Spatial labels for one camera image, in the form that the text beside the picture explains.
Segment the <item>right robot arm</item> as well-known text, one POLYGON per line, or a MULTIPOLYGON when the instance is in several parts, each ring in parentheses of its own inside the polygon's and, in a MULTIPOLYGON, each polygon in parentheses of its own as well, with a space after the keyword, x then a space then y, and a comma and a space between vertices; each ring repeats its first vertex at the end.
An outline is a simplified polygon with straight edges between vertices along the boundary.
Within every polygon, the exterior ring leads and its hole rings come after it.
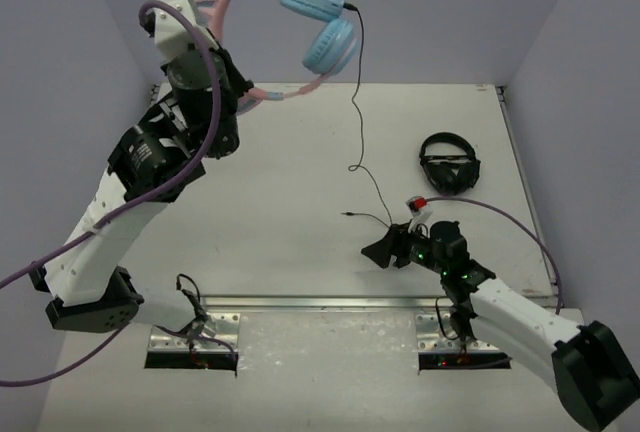
POLYGON ((602 431, 639 400, 639 376, 612 330, 559 316, 472 259, 458 223, 394 224, 361 253, 380 268, 411 263, 438 274, 464 341, 488 342, 544 381, 583 429, 602 431))

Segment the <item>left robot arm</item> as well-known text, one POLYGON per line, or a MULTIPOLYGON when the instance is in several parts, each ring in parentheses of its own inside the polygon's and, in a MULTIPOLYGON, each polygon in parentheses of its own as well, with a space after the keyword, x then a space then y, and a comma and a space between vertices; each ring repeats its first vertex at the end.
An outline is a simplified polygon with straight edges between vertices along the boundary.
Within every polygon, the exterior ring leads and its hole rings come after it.
POLYGON ((96 195, 70 236, 87 240, 30 272, 34 288, 52 296, 46 314, 53 329, 106 333, 156 317, 152 294, 137 290, 120 262, 142 230, 204 176, 202 164, 181 173, 198 152, 222 159, 239 148, 236 113, 253 85, 227 50, 211 49, 209 56, 221 96, 212 142, 205 141, 213 108, 210 76, 202 54, 189 46, 162 66, 169 92, 109 155, 96 195))

